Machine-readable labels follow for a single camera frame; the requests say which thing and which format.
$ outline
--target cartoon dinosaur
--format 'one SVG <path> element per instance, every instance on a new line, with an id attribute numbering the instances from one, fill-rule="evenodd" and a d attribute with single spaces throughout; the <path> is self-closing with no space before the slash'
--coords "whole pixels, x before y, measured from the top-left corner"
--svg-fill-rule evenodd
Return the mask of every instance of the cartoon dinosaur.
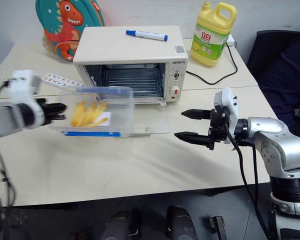
<path id="1" fill-rule="evenodd" d="M 59 0 L 56 2 L 58 7 L 57 19 L 62 23 L 59 25 L 58 32 L 53 33 L 44 30 L 44 34 L 50 42 L 57 42 L 56 48 L 60 48 L 61 56 L 68 61 L 73 60 L 73 56 L 69 54 L 69 50 L 73 49 L 74 52 L 77 50 L 77 46 L 80 39 L 81 33 L 77 31 L 73 26 L 81 26 L 84 23 L 84 17 L 75 8 L 75 6 L 68 0 Z"/>

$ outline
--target clear plastic box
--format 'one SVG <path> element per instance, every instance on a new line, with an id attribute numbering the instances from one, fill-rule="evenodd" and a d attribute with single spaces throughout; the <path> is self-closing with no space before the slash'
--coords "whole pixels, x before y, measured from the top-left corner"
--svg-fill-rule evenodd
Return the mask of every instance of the clear plastic box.
<path id="1" fill-rule="evenodd" d="M 67 106 L 65 120 L 53 121 L 52 127 L 66 136 L 127 137 L 133 132 L 135 106 L 130 87 L 64 88 L 58 101 Z M 99 115 L 90 114 L 97 109 Z"/>

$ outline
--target dinosaur backpack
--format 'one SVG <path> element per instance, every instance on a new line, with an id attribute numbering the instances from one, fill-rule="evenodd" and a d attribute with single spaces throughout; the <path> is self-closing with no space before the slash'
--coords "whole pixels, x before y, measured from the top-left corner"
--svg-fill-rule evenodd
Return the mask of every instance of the dinosaur backpack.
<path id="1" fill-rule="evenodd" d="M 36 0 L 35 10 L 43 46 L 71 62 L 84 28 L 105 26 L 96 0 Z"/>

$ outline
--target floor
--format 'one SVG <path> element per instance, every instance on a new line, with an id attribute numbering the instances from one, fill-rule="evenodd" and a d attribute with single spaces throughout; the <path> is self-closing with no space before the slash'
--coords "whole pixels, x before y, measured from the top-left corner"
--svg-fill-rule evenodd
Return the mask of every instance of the floor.
<path id="1" fill-rule="evenodd" d="M 266 239 L 245 189 L 208 195 L 211 192 L 197 190 L 53 204 L 40 208 L 16 207 L 11 211 L 11 221 L 21 228 L 13 233 L 13 239 L 69 240 L 71 233 L 84 233 L 85 239 L 98 240 L 113 214 L 123 209 L 138 208 L 141 239 L 167 240 L 164 228 L 170 205 L 182 206 L 190 213 L 199 240 L 218 239 L 206 227 L 209 216 L 223 216 L 228 240 Z M 260 208 L 265 216 L 271 207 L 269 195 L 270 185 L 261 184 Z M 27 237 L 22 237 L 20 230 Z"/>

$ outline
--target power strip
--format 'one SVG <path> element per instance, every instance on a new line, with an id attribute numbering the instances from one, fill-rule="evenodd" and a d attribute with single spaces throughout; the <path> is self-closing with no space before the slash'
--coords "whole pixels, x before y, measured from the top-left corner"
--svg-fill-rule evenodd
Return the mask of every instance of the power strip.
<path id="1" fill-rule="evenodd" d="M 229 35 L 228 40 L 226 41 L 226 43 L 228 44 L 229 47 L 235 45 L 235 39 L 234 39 L 234 37 L 231 35 L 231 33 L 230 33 L 230 35 Z"/>

